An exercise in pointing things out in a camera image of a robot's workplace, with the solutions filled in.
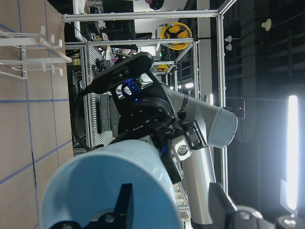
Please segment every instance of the wall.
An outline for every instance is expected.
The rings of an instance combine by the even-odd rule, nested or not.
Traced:
[[[280,205],[280,185],[286,180],[289,95],[299,99],[300,137],[305,130],[304,1],[237,3],[225,15],[225,36],[239,39],[225,51],[226,89],[227,97],[245,98],[245,119],[228,147],[229,195],[274,221],[288,214]],[[273,22],[268,32],[261,28],[267,18]],[[299,159],[304,161],[302,153]],[[304,217],[303,163],[299,166],[298,210]]]
[[[42,25],[46,36],[63,39],[61,15],[47,1],[0,2],[0,30],[39,32]],[[27,52],[28,58],[50,56],[46,50]],[[0,48],[0,59],[19,57],[17,48]],[[25,81],[0,74],[1,229],[39,227],[48,180],[73,156],[66,68],[57,66],[64,76],[31,72]]]

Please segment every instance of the electronics equipment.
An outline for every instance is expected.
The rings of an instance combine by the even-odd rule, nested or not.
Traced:
[[[133,2],[125,0],[103,0],[104,13],[133,12]],[[110,41],[135,40],[134,20],[106,21],[106,29],[101,30],[108,35]],[[111,45],[113,48],[133,49],[136,45]]]
[[[96,65],[97,69],[99,70],[99,72],[105,71],[107,69],[104,65],[104,60],[99,60],[96,58],[95,65]]]
[[[100,27],[98,21],[81,21],[81,34],[85,38],[91,37],[91,34],[99,35],[100,34]]]

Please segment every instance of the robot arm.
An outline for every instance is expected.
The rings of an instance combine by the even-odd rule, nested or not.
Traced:
[[[41,227],[179,228],[172,183],[181,180],[182,162],[193,228],[274,228],[235,208],[215,183],[208,146],[231,142],[236,116],[170,90],[150,72],[152,64],[153,57],[141,52],[101,72],[83,90],[82,96],[111,91],[121,115],[119,136],[58,170],[44,195]],[[141,86],[137,78],[143,73],[152,84]],[[131,93],[119,99],[121,84]]]

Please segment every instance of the white wall hook rack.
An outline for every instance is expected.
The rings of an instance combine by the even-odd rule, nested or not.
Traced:
[[[22,72],[22,76],[11,73],[1,72],[1,74],[17,77],[20,79],[27,79],[27,72],[31,71],[59,71],[63,76],[61,68],[56,68],[53,64],[68,63],[72,59],[61,53],[58,49],[62,48],[62,40],[59,39],[58,45],[55,44],[55,36],[52,34],[49,41],[46,41],[45,27],[41,26],[40,33],[14,33],[3,32],[0,30],[0,46],[13,46],[21,49],[21,60],[0,60],[0,65],[12,65],[11,69]],[[59,57],[53,58],[26,58],[26,50],[30,49],[47,49]]]

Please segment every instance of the blue grout line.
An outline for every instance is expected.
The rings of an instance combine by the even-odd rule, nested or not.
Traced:
[[[47,2],[44,0],[44,11],[46,16],[46,31],[47,31],[47,37],[49,37],[49,29],[48,29],[48,16],[47,16]],[[55,118],[55,105],[54,105],[54,93],[53,93],[53,77],[52,73],[50,72],[50,80],[51,80],[51,94],[52,94],[52,105],[53,105],[53,116],[54,116],[54,128],[55,128],[55,142],[56,142],[56,148],[58,147],[57,144],[57,129],[56,129],[56,118]],[[58,150],[56,150],[57,153],[57,166],[59,167],[59,154]]]
[[[53,102],[64,102],[69,101],[69,99],[53,99]]]
[[[20,32],[22,32],[20,0],[18,0],[18,13],[19,13]],[[27,80],[25,80],[25,94],[26,94],[27,109],[28,109],[29,132],[30,132],[30,149],[31,149],[32,165],[33,165],[33,178],[34,178],[34,186],[35,186],[36,210],[37,210],[37,214],[38,214],[38,218],[39,218],[37,179],[36,179],[36,169],[35,169],[35,164],[34,164],[34,150],[33,150],[33,139],[32,139],[32,130],[31,130],[31,117],[30,117],[31,114],[30,114],[29,91],[28,91]]]
[[[1,24],[1,23],[0,23],[0,27],[4,28],[5,30],[7,30],[7,31],[9,31],[9,32],[16,32],[16,31],[10,29],[9,27],[6,27],[5,25],[3,25],[3,24]]]
[[[39,161],[41,161],[42,159],[46,158],[47,156],[51,155],[52,153],[54,153],[55,151],[63,148],[64,146],[66,146],[67,144],[69,144],[70,142],[72,142],[72,140],[69,140],[68,142],[66,142],[65,144],[59,146],[58,148],[52,150],[51,152],[47,153],[46,155],[42,156],[41,158],[38,158],[37,160],[34,161],[34,163],[37,163]],[[8,181],[9,179],[13,178],[14,176],[18,175],[19,173],[23,172],[25,169],[31,167],[33,165],[33,163],[31,162],[30,164],[28,164],[27,166],[19,169],[18,171],[14,172],[13,174],[7,176],[6,178],[0,180],[0,185],[3,184],[5,181]]]
[[[68,142],[66,142],[65,144],[62,144],[61,146],[57,147],[56,149],[52,150],[51,152],[47,153],[46,155],[36,159],[34,161],[34,163],[36,164],[37,162],[40,162],[41,160],[43,160],[44,158],[46,158],[47,156],[53,154],[54,152],[58,151],[59,149],[63,148],[64,146],[66,146],[67,144],[69,144],[70,142],[72,142],[72,140],[69,140]]]
[[[37,224],[33,227],[33,229],[36,229],[38,226],[39,226],[39,223],[37,223]]]
[[[30,164],[28,164],[27,166],[23,167],[22,169],[19,169],[18,171],[14,172],[13,174],[7,176],[6,178],[0,180],[0,185],[3,184],[5,181],[8,181],[9,179],[13,178],[14,176],[18,175],[19,173],[23,172],[24,170],[26,170],[27,168],[31,167],[33,165],[33,163],[31,162]]]
[[[8,104],[8,103],[27,103],[27,99],[20,99],[20,100],[0,100],[0,104]]]
[[[20,7],[20,0],[17,1],[18,2],[18,14],[19,14],[19,30],[21,32],[22,27],[21,27],[21,7]]]
[[[0,104],[9,104],[9,103],[42,103],[42,102],[66,102],[69,99],[20,99],[20,100],[0,100]]]

